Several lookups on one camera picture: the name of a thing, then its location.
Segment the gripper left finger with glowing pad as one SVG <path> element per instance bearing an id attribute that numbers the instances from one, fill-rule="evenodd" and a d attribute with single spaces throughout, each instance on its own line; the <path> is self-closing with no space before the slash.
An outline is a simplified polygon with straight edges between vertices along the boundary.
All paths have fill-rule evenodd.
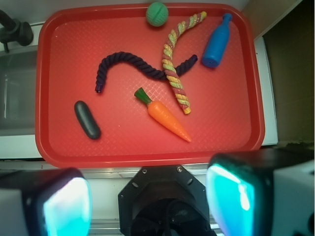
<path id="1" fill-rule="evenodd" d="M 87 236 L 91 218 L 90 185 L 78 169 L 1 170 L 2 236 Z"/>

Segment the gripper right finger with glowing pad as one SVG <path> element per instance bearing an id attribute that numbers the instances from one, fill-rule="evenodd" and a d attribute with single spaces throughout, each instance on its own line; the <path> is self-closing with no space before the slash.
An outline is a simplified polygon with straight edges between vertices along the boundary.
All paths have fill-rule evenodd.
<path id="1" fill-rule="evenodd" d="M 315 153 L 263 148 L 216 154 L 206 172 L 206 195 L 226 236 L 312 236 Z"/>

